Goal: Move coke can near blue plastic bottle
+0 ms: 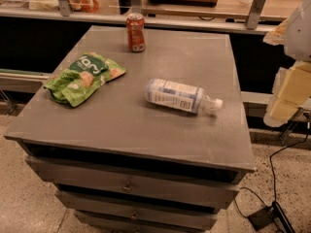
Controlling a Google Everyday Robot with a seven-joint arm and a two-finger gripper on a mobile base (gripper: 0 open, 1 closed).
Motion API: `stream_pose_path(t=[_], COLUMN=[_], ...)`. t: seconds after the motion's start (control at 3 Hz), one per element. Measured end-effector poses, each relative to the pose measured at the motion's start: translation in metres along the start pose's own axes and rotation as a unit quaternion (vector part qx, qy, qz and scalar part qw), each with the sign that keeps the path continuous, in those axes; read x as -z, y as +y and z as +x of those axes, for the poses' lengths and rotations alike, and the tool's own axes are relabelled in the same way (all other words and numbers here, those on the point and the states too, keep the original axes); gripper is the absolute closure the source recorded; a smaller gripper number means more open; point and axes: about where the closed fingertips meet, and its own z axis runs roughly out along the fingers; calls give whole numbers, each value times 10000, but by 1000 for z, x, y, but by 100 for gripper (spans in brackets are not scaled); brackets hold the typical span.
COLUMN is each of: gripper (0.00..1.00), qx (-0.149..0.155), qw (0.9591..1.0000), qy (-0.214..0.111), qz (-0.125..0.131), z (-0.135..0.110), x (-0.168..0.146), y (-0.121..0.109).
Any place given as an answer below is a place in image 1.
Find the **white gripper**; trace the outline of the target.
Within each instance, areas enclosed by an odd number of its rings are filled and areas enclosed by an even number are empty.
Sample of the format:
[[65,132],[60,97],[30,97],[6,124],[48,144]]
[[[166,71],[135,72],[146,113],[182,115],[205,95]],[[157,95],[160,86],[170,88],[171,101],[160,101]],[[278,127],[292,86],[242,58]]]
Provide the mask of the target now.
[[303,0],[263,41],[271,46],[285,43],[285,54],[298,60],[289,69],[279,68],[263,117],[266,125],[280,127],[311,96],[311,0]]

